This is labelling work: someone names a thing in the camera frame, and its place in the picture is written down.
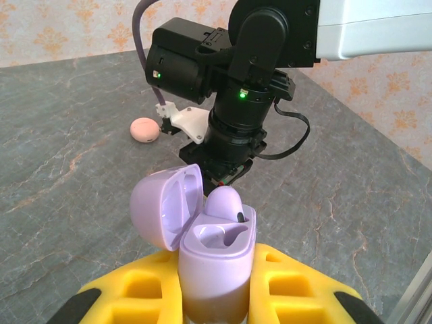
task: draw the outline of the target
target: white bracket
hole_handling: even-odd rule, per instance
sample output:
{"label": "white bracket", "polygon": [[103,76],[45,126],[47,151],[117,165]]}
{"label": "white bracket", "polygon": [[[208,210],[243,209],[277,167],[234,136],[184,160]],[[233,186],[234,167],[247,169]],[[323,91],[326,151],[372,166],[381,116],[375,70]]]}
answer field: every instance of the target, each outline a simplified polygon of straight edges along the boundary
{"label": "white bracket", "polygon": [[201,144],[209,127],[209,111],[201,108],[188,107],[179,111],[175,103],[166,102],[165,106],[156,105],[157,114],[169,118],[171,125],[181,129],[195,143]]}

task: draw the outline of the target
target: robotic arm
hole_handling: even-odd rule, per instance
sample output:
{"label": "robotic arm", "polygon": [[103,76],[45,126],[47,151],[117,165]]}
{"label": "robotic arm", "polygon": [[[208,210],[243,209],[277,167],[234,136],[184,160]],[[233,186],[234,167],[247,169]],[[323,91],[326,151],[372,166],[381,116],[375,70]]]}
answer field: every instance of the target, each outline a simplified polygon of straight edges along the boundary
{"label": "robotic arm", "polygon": [[[431,0],[239,0],[228,30],[181,18],[168,21],[154,31],[146,61],[139,21],[149,1],[142,0],[134,13],[138,55],[159,99],[162,131],[183,130],[193,140],[180,158],[200,166],[205,194],[243,176],[255,157],[282,159],[306,140],[307,118],[277,106],[281,99],[291,101],[295,91],[278,68],[432,49]],[[159,89],[197,104],[217,94],[210,112],[178,111]],[[279,114],[302,120],[307,131],[291,149],[265,155],[263,122],[272,105]]]}

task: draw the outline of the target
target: table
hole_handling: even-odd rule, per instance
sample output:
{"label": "table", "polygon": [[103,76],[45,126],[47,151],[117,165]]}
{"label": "table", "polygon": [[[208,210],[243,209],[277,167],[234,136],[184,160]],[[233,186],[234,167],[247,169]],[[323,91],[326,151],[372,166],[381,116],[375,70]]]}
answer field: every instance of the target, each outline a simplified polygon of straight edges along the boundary
{"label": "table", "polygon": [[[282,161],[257,159],[235,188],[257,211],[258,242],[357,289],[386,319],[431,251],[431,171],[290,76],[295,99],[281,108],[310,119],[310,138]],[[85,283],[156,251],[132,227],[130,193],[181,165],[187,138],[131,138],[155,103],[135,52],[0,70],[0,323],[44,323]],[[304,125],[271,111],[265,129],[270,153]]]}

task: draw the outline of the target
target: earbud case lid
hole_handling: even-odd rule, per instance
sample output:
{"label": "earbud case lid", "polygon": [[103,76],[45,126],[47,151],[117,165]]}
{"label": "earbud case lid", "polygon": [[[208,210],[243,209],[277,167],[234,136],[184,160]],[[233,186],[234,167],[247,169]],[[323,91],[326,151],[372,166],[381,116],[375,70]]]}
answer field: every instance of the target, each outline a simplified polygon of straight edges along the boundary
{"label": "earbud case lid", "polygon": [[174,167],[137,183],[130,197],[130,217],[144,240],[175,251],[184,231],[203,210],[203,200],[199,166]]}

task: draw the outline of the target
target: wall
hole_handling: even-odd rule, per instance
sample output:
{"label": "wall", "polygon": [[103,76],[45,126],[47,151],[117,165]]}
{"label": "wall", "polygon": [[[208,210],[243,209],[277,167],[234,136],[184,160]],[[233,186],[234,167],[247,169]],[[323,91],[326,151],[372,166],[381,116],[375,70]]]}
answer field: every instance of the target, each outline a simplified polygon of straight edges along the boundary
{"label": "wall", "polygon": [[[134,49],[138,0],[0,0],[0,67]],[[171,0],[142,21],[144,46],[173,16],[227,26],[236,0]],[[303,70],[336,98],[432,169],[432,55],[405,53],[323,61]]]}

